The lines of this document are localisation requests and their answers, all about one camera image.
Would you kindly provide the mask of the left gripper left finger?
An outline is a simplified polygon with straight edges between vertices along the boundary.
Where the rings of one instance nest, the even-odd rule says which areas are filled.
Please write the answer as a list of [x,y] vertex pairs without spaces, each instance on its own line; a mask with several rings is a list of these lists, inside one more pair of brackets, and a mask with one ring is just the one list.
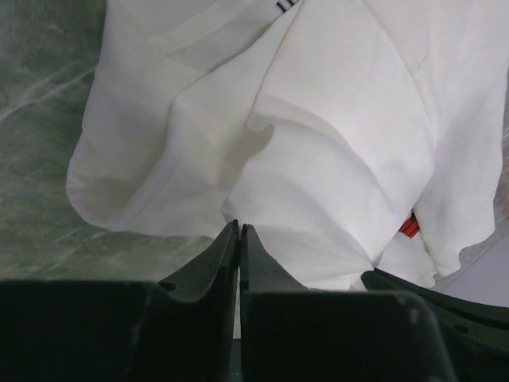
[[4,381],[225,381],[239,225],[158,282],[4,280]]

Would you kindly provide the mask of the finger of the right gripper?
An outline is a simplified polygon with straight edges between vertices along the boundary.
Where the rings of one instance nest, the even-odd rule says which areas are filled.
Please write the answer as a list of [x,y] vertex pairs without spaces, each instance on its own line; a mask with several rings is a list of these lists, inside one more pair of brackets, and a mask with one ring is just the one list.
[[368,290],[412,292],[433,311],[459,381],[508,380],[508,308],[454,298],[374,269],[361,276]]

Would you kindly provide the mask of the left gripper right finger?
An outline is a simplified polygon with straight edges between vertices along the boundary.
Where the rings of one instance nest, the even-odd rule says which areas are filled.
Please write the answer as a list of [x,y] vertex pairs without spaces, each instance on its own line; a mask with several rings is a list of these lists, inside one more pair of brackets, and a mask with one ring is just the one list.
[[245,225],[240,242],[246,381],[454,381],[430,308],[407,292],[309,289]]

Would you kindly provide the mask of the white printed t-shirt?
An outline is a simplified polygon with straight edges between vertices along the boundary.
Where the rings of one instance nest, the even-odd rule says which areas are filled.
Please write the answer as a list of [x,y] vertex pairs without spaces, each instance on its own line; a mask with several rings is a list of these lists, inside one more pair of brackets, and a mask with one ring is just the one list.
[[505,1],[109,1],[66,191],[90,224],[253,224],[307,287],[431,287],[495,229]]

